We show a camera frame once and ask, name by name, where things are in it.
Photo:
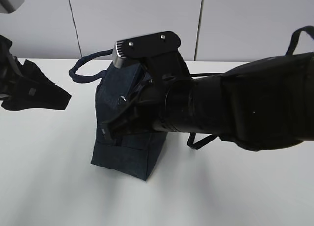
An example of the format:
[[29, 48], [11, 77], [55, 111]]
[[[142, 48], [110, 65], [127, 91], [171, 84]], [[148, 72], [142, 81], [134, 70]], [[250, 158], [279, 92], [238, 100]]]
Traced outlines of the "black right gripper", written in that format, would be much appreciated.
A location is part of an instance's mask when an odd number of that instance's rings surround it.
[[191, 132], [191, 80], [174, 80], [158, 89], [151, 76], [132, 90], [118, 113], [102, 122], [106, 138], [152, 132]]

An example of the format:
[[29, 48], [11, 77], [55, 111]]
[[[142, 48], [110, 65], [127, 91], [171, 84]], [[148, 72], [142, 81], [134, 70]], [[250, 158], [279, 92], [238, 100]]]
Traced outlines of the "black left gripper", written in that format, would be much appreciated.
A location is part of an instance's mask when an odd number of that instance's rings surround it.
[[26, 59], [20, 64], [10, 53], [11, 46], [11, 40], [0, 37], [2, 107], [16, 111], [32, 108], [65, 110], [71, 95], [50, 81], [34, 62]]

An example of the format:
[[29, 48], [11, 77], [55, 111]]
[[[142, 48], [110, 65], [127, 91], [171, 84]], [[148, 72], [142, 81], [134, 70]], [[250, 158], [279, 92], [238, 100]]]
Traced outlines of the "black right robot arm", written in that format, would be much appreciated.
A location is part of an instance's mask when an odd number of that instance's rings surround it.
[[266, 58], [193, 79], [164, 75], [146, 83], [105, 136], [189, 133], [200, 149], [216, 138], [250, 151], [292, 147], [314, 138], [314, 55]]

